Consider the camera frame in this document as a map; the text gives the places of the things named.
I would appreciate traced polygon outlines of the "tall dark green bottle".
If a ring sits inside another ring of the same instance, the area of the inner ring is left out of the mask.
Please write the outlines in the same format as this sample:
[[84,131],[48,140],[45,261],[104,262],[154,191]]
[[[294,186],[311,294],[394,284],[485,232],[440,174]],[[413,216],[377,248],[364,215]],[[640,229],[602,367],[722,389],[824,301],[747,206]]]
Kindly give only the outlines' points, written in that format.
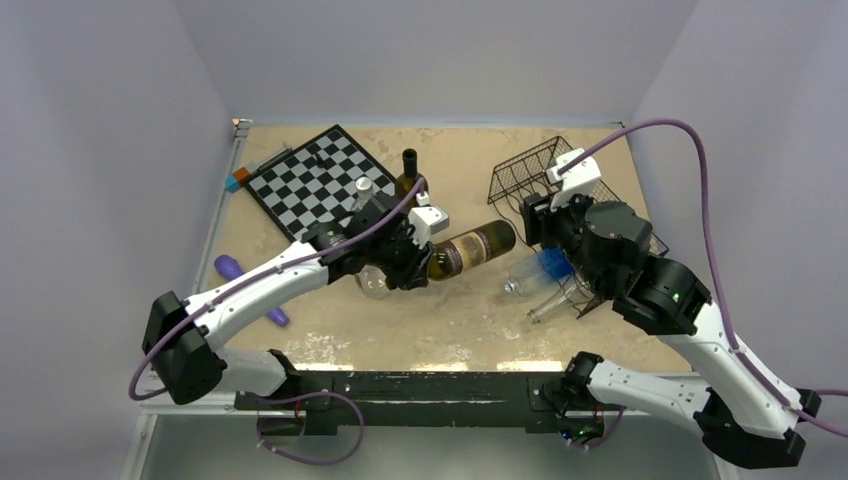
[[420,192],[428,190],[428,182],[418,169],[418,153],[414,148],[406,148],[402,155],[403,171],[394,182],[395,196],[403,199],[414,187],[415,183],[422,179],[423,184]]

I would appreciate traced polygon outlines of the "clear wine bottle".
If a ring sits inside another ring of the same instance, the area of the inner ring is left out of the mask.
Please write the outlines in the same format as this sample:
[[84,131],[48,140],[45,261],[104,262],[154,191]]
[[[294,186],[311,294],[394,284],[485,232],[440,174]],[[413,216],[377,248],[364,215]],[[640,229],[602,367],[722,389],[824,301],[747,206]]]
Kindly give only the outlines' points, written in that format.
[[580,318],[588,307],[596,306],[594,298],[590,285],[573,274],[564,279],[547,300],[529,310],[527,319],[531,324],[539,324],[562,313],[573,313]]

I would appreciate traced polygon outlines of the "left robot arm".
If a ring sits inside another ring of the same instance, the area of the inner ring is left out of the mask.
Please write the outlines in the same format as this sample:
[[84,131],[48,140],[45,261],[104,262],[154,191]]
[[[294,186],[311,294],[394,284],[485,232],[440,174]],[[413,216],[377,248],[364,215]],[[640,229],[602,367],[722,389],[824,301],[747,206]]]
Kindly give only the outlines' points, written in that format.
[[152,303],[142,365],[152,368],[177,405],[213,391],[247,391],[272,408],[287,408],[298,395],[290,362],[271,351],[231,349],[228,342],[273,308],[365,266],[380,269],[392,288],[427,286],[431,237],[448,223],[439,207],[408,209],[378,194],[345,224],[314,224],[277,257],[222,287],[186,299],[168,291]]

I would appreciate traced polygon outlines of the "dark bottle with label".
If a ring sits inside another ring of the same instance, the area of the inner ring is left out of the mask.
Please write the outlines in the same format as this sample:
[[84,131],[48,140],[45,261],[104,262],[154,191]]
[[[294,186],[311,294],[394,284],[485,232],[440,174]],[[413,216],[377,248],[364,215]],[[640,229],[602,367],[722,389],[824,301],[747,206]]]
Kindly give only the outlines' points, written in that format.
[[517,243],[514,228],[505,220],[494,220],[435,245],[427,275],[443,281],[509,253]]

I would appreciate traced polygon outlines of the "blue square bottle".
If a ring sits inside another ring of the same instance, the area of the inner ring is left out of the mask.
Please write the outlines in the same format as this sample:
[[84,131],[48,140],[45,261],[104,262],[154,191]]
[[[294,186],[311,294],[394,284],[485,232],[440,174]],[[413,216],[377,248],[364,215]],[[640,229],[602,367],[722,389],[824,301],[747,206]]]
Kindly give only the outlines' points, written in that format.
[[559,248],[547,248],[513,264],[504,282],[507,293],[529,297],[566,280],[574,268]]

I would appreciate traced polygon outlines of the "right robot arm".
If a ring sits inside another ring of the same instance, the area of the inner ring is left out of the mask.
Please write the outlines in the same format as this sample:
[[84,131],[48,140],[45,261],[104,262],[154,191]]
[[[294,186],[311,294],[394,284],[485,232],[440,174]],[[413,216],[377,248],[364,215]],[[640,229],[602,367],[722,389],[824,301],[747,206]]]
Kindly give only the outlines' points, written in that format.
[[533,194],[520,209],[527,240],[556,246],[593,296],[661,340],[703,379],[689,387],[633,372],[588,352],[575,355],[559,394],[566,408],[619,405],[696,432],[714,455],[741,468],[795,467],[806,447],[797,425],[821,404],[755,360],[724,324],[719,304],[686,265],[652,253],[651,223],[621,201],[577,194],[558,207]]

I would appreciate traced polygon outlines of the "clear bottle front silver cap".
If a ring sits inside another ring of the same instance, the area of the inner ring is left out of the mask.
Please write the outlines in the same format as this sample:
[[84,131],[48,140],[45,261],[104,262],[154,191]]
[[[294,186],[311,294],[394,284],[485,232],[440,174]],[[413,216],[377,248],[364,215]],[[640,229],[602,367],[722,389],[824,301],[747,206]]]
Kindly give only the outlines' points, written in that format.
[[386,275],[375,266],[365,265],[354,275],[354,280],[366,298],[380,300],[391,294]]

